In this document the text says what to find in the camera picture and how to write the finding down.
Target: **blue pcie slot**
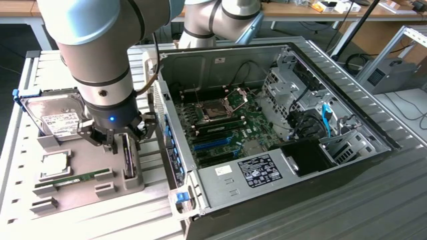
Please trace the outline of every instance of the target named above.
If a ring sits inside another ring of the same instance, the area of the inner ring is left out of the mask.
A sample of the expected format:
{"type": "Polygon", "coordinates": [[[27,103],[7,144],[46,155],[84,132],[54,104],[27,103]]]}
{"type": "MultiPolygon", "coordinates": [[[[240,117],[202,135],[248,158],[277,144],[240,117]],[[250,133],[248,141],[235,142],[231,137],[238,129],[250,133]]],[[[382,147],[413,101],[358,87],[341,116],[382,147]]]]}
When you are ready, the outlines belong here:
{"type": "Polygon", "coordinates": [[[194,146],[194,150],[198,151],[198,150],[219,147],[219,146],[223,146],[223,145],[228,145],[231,143],[231,141],[232,141],[232,138],[234,138],[234,136],[230,136],[227,138],[218,139],[218,140],[215,140],[212,142],[198,144],[198,145],[194,146]]]}

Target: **hard drive label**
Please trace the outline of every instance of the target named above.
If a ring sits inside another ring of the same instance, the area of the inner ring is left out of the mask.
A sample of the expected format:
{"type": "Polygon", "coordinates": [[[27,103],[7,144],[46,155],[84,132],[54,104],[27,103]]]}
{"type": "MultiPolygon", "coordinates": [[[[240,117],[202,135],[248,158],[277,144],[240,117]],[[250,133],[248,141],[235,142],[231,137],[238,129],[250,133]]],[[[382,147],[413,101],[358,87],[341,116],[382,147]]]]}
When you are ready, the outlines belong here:
{"type": "Polygon", "coordinates": [[[282,174],[269,154],[240,161],[238,164],[251,188],[282,179],[282,174]]]}
{"type": "Polygon", "coordinates": [[[79,116],[78,113],[64,113],[42,117],[55,137],[66,137],[78,134],[79,116]]]}

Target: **sticker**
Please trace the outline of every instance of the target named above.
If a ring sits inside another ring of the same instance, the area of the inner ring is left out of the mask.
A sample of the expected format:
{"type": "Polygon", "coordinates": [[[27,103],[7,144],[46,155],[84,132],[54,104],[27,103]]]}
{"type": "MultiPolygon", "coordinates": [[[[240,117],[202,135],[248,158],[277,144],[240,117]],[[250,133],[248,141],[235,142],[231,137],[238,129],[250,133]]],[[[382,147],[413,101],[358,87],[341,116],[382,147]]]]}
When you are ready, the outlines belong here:
{"type": "Polygon", "coordinates": [[[232,173],[232,167],[230,165],[215,168],[216,175],[224,175],[232,173]]]}
{"type": "Polygon", "coordinates": [[[240,161],[238,164],[247,185],[251,188],[256,188],[282,179],[281,172],[269,154],[240,161]]]}
{"type": "Polygon", "coordinates": [[[55,137],[66,137],[78,134],[79,116],[78,113],[64,113],[42,117],[55,137]]]}
{"type": "Polygon", "coordinates": [[[242,130],[242,133],[243,133],[243,137],[247,138],[248,137],[247,132],[242,130]]]}
{"type": "Polygon", "coordinates": [[[224,57],[215,58],[215,64],[223,64],[226,62],[224,57]]]}
{"type": "Polygon", "coordinates": [[[210,132],[216,132],[216,131],[220,131],[220,130],[224,130],[224,129],[226,129],[226,127],[222,126],[222,127],[212,128],[212,129],[207,130],[207,132],[208,132],[208,133],[210,133],[210,132]]]}

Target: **blue cable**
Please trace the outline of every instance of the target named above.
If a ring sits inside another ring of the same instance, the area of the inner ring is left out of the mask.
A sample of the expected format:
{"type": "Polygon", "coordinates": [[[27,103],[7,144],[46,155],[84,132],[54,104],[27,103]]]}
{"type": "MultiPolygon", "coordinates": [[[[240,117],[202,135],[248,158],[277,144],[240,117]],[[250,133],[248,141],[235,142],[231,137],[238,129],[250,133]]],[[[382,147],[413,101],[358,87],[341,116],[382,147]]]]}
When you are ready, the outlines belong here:
{"type": "Polygon", "coordinates": [[[331,137],[330,119],[333,117],[333,109],[326,103],[322,106],[322,119],[327,130],[327,137],[331,137]]]}

